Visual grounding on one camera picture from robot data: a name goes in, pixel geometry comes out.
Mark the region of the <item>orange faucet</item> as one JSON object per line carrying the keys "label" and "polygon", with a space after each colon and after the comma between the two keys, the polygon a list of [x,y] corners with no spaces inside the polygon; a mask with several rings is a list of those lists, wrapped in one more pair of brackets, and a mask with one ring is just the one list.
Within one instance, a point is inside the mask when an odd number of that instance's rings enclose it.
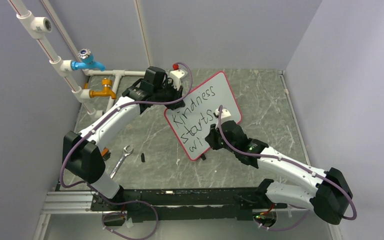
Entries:
{"label": "orange faucet", "polygon": [[102,90],[100,91],[94,91],[90,90],[88,91],[88,95],[90,98],[97,98],[97,97],[110,97],[112,100],[115,100],[117,98],[116,93],[112,90],[113,81],[109,78],[103,78],[101,81]]}

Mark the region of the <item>white pvc pipe frame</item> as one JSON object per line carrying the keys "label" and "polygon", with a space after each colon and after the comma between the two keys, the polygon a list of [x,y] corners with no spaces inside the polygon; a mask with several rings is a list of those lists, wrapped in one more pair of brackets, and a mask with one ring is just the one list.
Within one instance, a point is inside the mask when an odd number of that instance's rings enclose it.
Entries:
{"label": "white pvc pipe frame", "polygon": [[[23,1],[21,0],[9,0],[8,3],[15,11],[16,18],[28,32],[28,34],[34,39],[40,48],[45,53],[49,60],[49,63],[58,73],[58,75],[68,84],[72,94],[81,103],[82,107],[86,110],[87,114],[93,118],[98,119],[104,113],[108,112],[114,105],[115,99],[110,97],[89,97],[89,89],[81,87],[72,76],[72,72],[82,71],[87,77],[96,75],[101,76],[114,76],[115,80],[112,82],[112,90],[116,93],[119,83],[122,77],[143,77],[144,71],[134,71],[125,69],[104,70],[99,69],[79,69],[72,70],[71,62],[80,62],[78,57],[78,50],[66,31],[63,23],[59,19],[56,11],[52,7],[50,1],[41,0],[40,3],[45,8],[49,17],[34,16],[34,14],[28,10]],[[53,29],[57,29],[61,34],[63,40],[67,43],[68,48],[71,50],[74,60],[64,60],[57,54],[51,43],[47,39],[46,34],[50,34]]]}

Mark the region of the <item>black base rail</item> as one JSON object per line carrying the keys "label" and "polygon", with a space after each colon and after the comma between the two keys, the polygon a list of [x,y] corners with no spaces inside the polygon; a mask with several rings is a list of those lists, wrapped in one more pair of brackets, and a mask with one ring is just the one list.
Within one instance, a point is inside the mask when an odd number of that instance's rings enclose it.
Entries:
{"label": "black base rail", "polygon": [[94,194],[92,212],[126,214],[134,223],[145,221],[235,219],[251,221],[277,207],[255,187],[126,189],[122,200],[105,201]]}

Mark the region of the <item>pink-framed whiteboard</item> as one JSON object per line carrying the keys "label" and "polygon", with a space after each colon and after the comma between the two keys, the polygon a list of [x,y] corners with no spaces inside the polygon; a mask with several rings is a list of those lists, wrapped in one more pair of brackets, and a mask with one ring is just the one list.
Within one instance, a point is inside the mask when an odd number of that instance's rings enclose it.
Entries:
{"label": "pink-framed whiteboard", "polygon": [[236,123],[242,121],[242,112],[224,71],[198,85],[183,101],[185,107],[166,109],[164,117],[191,161],[196,161],[210,148],[205,137],[210,126],[217,122],[214,111],[220,105],[230,112]]}

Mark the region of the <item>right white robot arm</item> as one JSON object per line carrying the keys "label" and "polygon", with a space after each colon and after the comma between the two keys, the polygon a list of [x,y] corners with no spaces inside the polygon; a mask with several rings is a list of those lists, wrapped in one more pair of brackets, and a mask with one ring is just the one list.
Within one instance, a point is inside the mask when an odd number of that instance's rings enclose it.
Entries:
{"label": "right white robot arm", "polygon": [[288,185],[264,179],[255,190],[260,207],[288,204],[312,211],[331,225],[357,218],[353,193],[339,169],[324,170],[292,159],[263,141],[247,137],[233,120],[212,124],[204,139],[211,149],[228,150],[244,165],[269,170],[292,181]]}

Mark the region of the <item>orange black brush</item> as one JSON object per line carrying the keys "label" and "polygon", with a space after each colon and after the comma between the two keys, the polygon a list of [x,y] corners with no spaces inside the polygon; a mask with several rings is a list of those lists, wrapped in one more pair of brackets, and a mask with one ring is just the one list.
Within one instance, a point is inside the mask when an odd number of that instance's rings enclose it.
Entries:
{"label": "orange black brush", "polygon": [[102,152],[101,152],[101,156],[102,156],[102,159],[104,161],[107,161],[110,157],[111,157],[111,152],[108,148],[105,148]]}

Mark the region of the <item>silver wrench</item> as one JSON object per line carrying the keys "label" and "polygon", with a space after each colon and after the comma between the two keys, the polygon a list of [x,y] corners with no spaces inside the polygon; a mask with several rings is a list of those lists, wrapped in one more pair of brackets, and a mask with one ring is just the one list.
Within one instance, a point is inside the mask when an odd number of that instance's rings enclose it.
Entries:
{"label": "silver wrench", "polygon": [[114,168],[110,172],[109,176],[111,179],[114,178],[114,176],[117,174],[118,170],[120,169],[120,167],[123,164],[123,162],[125,161],[125,159],[128,156],[130,156],[133,153],[133,151],[134,151],[134,149],[130,145],[127,145],[123,148],[121,158],[118,160],[118,162],[116,163],[116,165],[114,166]]}

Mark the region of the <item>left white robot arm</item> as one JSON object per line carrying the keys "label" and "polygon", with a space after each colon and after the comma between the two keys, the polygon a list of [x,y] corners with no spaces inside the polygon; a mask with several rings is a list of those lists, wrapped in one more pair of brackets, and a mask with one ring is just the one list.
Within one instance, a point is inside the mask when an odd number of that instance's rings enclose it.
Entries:
{"label": "left white robot arm", "polygon": [[142,78],[122,92],[121,97],[90,126],[76,133],[69,131],[63,138],[62,167],[59,182],[63,188],[65,170],[81,178],[83,183],[104,197],[104,204],[111,210],[124,203],[124,189],[106,172],[103,149],[131,121],[154,105],[175,110],[185,106],[182,81],[190,69],[173,65],[173,70],[150,66]]}

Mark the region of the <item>blue faucet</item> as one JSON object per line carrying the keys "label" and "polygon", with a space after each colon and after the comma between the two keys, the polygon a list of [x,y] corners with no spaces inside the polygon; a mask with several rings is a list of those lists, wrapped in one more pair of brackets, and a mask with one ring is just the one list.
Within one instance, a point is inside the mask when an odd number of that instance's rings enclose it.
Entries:
{"label": "blue faucet", "polygon": [[70,64],[71,69],[73,71],[85,70],[85,69],[88,69],[88,70],[98,69],[103,72],[106,70],[106,67],[104,66],[104,64],[102,64],[101,62],[95,61],[94,55],[87,48],[81,49],[78,52],[77,56],[79,57],[80,62],[72,61]]}

